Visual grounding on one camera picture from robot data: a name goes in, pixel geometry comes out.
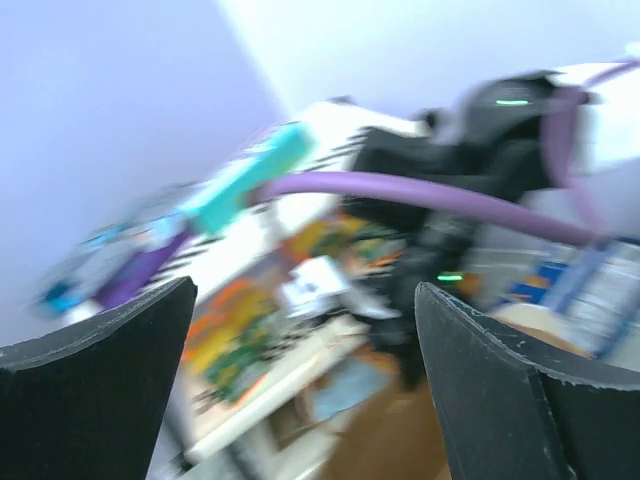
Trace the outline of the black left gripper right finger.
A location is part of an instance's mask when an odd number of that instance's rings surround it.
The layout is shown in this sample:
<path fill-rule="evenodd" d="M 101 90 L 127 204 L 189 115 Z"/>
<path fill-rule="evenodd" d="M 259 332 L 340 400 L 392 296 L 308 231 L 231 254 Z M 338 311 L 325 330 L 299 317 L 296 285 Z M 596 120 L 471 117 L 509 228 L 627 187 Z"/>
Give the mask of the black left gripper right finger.
<path fill-rule="evenodd" d="M 415 317 L 453 478 L 638 479 L 638 372 L 544 343 L 429 283 Z"/>

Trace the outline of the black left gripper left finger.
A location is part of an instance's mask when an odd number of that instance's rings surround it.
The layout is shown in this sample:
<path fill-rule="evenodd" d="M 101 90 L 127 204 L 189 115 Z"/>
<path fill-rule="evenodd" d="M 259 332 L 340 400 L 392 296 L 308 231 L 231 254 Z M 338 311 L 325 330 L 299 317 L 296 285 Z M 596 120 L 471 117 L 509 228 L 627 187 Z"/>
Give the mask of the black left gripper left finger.
<path fill-rule="evenodd" d="M 145 478 L 196 294 L 178 278 L 2 348 L 2 478 Z"/>

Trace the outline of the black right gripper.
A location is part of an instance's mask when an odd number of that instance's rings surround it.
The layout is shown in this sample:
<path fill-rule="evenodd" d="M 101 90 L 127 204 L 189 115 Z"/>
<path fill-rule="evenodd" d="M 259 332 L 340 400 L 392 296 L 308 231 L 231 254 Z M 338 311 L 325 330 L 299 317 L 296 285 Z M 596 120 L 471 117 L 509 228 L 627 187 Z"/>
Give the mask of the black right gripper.
<path fill-rule="evenodd" d="M 491 146 L 439 145 L 370 127 L 353 170 L 427 180 L 486 194 L 511 203 L 545 185 L 540 147 L 533 138 L 503 138 Z M 371 328 L 375 350 L 392 355 L 404 386 L 413 390 L 425 378 L 417 338 L 414 293 L 421 282 L 460 267 L 474 245 L 480 221 L 456 212 L 352 197 L 349 212 L 398 233 L 405 246 L 387 274 L 364 283 L 399 316 Z"/>

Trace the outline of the brown paper bag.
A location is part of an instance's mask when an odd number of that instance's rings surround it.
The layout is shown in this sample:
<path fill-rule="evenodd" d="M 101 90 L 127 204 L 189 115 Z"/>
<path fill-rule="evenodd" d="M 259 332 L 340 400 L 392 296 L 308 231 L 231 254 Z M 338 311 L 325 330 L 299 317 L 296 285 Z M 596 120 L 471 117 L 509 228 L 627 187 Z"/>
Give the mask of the brown paper bag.
<path fill-rule="evenodd" d="M 359 408 L 318 477 L 432 480 L 451 477 L 431 390 L 394 380 Z"/>

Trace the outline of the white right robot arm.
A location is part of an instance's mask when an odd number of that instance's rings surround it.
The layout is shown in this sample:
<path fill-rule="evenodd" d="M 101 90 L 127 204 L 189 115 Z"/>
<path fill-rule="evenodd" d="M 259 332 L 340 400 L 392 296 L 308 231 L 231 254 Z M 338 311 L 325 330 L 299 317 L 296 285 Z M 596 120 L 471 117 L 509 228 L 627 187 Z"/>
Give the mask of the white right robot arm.
<path fill-rule="evenodd" d="M 388 273 L 366 280 L 383 306 L 355 316 L 374 348 L 396 359 L 406 387 L 426 376 L 415 291 L 457 271 L 485 223 L 553 246 L 497 303 L 499 318 L 520 325 L 541 315 L 597 360 L 626 335 L 639 310 L 639 243 L 606 229 L 575 176 L 638 158 L 638 87 L 635 60 L 536 71 L 476 88 L 455 144 L 364 133 L 341 175 L 345 212 L 403 246 Z"/>

